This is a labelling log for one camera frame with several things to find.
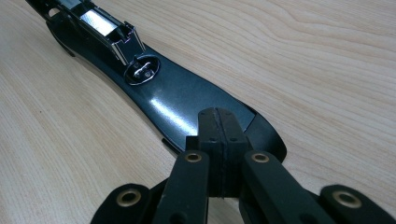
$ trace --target silver metal piece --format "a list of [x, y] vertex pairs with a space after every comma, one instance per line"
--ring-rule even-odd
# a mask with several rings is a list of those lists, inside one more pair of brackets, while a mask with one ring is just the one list
[[128, 39], [125, 42], [123, 40], [120, 40], [116, 43], [111, 44], [111, 48], [113, 48], [117, 57], [122, 61], [124, 65], [131, 63], [134, 60], [135, 55], [126, 55], [123, 52], [122, 48], [126, 48], [126, 46], [129, 46], [129, 48], [131, 48], [135, 45], [135, 46], [139, 46], [140, 48], [139, 53], [142, 53], [146, 50], [144, 44], [140, 41], [140, 38], [134, 27], [131, 28], [131, 32], [127, 36]]
[[141, 73], [142, 71], [147, 70], [147, 69], [149, 68], [150, 65], [151, 65], [151, 63], [145, 63], [145, 65], [143, 65], [141, 68], [137, 69], [137, 70], [134, 72], [134, 76], [135, 76], [135, 77], [140, 77], [140, 73]]
[[202, 159], [202, 156], [197, 153], [189, 153], [186, 155], [186, 157], [184, 159], [186, 159], [186, 161], [189, 161], [189, 162], [198, 162]]
[[93, 9], [80, 17], [101, 35], [106, 36], [117, 28], [117, 25], [100, 15]]
[[129, 207], [140, 201], [142, 195], [137, 189], [126, 189], [117, 196], [117, 204], [121, 207]]
[[337, 190], [332, 193], [332, 197], [343, 206], [348, 208], [360, 208], [361, 207], [361, 200], [357, 198], [355, 195], [344, 191], [344, 190]]
[[69, 9], [72, 9], [73, 7], [81, 3], [79, 0], [62, 0], [60, 2], [62, 3], [62, 5]]
[[265, 163], [270, 160], [269, 157], [265, 156], [262, 153], [255, 153], [251, 156], [251, 159], [253, 159], [255, 162], [260, 162], [260, 163]]
[[147, 71], [147, 72], [145, 73], [145, 77], [151, 77], [151, 74], [152, 74], [151, 71]]

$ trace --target wood grain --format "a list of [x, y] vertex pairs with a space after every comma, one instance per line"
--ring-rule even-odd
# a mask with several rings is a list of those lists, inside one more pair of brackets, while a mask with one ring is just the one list
[[[396, 217], [396, 2], [97, 0], [142, 40], [262, 113], [303, 187], [361, 191]], [[0, 7], [0, 223], [89, 223], [174, 156], [105, 75], [22, 0]], [[241, 223], [211, 200], [209, 223]]]

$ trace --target wooden table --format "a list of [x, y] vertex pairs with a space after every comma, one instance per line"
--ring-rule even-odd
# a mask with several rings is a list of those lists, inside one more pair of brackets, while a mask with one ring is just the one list
[[[263, 114], [303, 187], [347, 185], [396, 217], [395, 1], [94, 3]], [[159, 132], [26, 2], [2, 1], [0, 22], [0, 223], [89, 223], [116, 187], [169, 176]], [[241, 222], [237, 200], [210, 200], [209, 223]]]

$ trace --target black plastic part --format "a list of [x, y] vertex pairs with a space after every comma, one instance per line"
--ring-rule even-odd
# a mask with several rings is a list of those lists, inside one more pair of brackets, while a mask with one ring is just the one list
[[148, 188], [136, 184], [123, 185], [107, 196], [93, 216], [91, 224], [143, 223], [150, 201]]
[[221, 107], [235, 114], [242, 130], [246, 131], [256, 149], [271, 151], [280, 161], [285, 158], [286, 147], [268, 121], [226, 91], [171, 62], [149, 46], [146, 46], [143, 54], [137, 56], [153, 56], [159, 59], [161, 67], [151, 80], [141, 85], [130, 86], [129, 81], [125, 81], [124, 78], [127, 66], [113, 57], [112, 49], [106, 47], [103, 40], [78, 27], [79, 20], [76, 16], [69, 17], [64, 13], [57, 13], [49, 17], [48, 11], [57, 6], [53, 0], [27, 2], [46, 19], [49, 29], [61, 46], [69, 54], [76, 54], [88, 60], [110, 77], [177, 152], [185, 150], [186, 136], [197, 134], [198, 112], [209, 107]]
[[178, 155], [152, 223], [206, 223], [209, 157], [189, 150]]
[[376, 203], [346, 186], [333, 185], [323, 188], [318, 201], [337, 223], [396, 223], [396, 220]]
[[245, 224], [268, 224], [264, 212], [260, 209], [248, 185], [242, 187], [239, 196], [239, 212]]
[[222, 108], [208, 108], [198, 114], [198, 136], [189, 137], [186, 149], [209, 155], [210, 197], [239, 196], [242, 187], [242, 161], [250, 144], [236, 117]]
[[269, 223], [334, 223], [270, 153], [246, 153], [243, 176]]
[[163, 196], [163, 190], [165, 189], [167, 181], [168, 179], [163, 180], [161, 183], [159, 183], [149, 191], [151, 201], [149, 202], [148, 208], [146, 209], [146, 213], [144, 214], [143, 221], [141, 222], [142, 224], [152, 222], [152, 219], [154, 218], [155, 213], [157, 212], [158, 203], [160, 202]]

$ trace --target glossy black surface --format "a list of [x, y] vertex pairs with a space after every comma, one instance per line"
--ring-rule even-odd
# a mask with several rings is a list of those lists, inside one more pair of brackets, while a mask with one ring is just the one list
[[286, 147], [268, 121], [226, 91], [171, 62], [149, 46], [145, 46], [146, 50], [138, 57], [158, 58], [160, 69], [152, 79], [131, 86], [128, 84], [131, 79], [124, 76], [128, 66], [114, 57], [111, 48], [96, 38], [92, 31], [78, 27], [79, 20], [63, 13], [49, 18], [46, 14], [49, 7], [36, 0], [28, 2], [46, 19], [61, 46], [72, 56], [80, 55], [88, 60], [110, 77], [159, 129], [175, 152], [184, 151], [186, 136], [197, 134], [198, 113], [217, 107], [235, 114], [255, 148], [270, 151], [280, 161], [285, 158]]

